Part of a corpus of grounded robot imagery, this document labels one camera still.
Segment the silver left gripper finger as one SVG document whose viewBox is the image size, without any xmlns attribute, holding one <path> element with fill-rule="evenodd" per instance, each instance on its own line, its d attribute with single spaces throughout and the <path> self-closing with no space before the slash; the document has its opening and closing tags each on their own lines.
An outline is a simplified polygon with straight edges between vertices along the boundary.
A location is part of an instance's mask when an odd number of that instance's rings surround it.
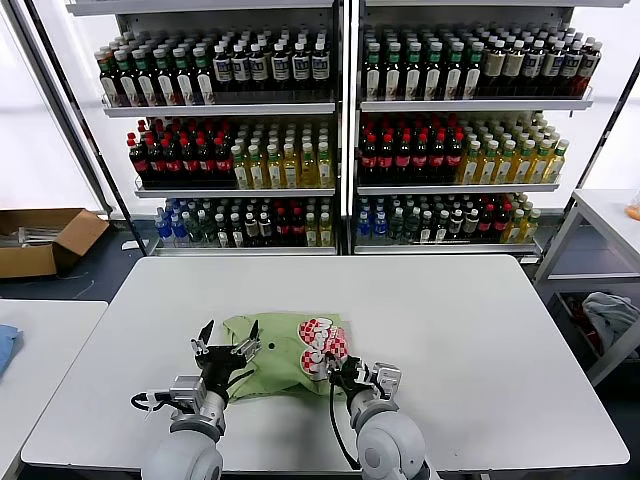
<svg viewBox="0 0 640 480">
<path fill-rule="evenodd" d="M 190 340 L 191 347 L 196 357 L 202 356 L 208 353 L 208 342 L 214 327 L 214 320 L 211 319 L 200 330 L 196 338 Z"/>
<path fill-rule="evenodd" d="M 246 362 L 251 362 L 261 349 L 259 333 L 259 321 L 255 320 L 248 337 L 234 346 L 231 354 L 243 358 Z"/>
</svg>

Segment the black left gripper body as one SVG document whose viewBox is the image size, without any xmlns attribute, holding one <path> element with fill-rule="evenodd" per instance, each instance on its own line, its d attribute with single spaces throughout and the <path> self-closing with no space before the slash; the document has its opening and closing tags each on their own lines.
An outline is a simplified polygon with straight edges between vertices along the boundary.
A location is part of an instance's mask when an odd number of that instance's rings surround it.
<svg viewBox="0 0 640 480">
<path fill-rule="evenodd" d="M 231 354 L 236 345 L 208 346 L 208 353 L 195 356 L 197 366 L 208 392 L 228 396 L 231 386 L 255 372 L 243 358 Z"/>
</svg>

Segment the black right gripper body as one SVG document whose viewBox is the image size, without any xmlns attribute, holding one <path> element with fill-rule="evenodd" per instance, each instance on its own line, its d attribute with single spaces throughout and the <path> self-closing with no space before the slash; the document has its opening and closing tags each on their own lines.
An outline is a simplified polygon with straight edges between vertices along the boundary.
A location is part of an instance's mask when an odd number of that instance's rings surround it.
<svg viewBox="0 0 640 480">
<path fill-rule="evenodd" d="M 347 355 L 340 372 L 343 377 L 343 387 L 340 388 L 347 396 L 355 396 L 363 391 L 373 391 L 369 381 L 369 369 L 359 357 Z"/>
</svg>

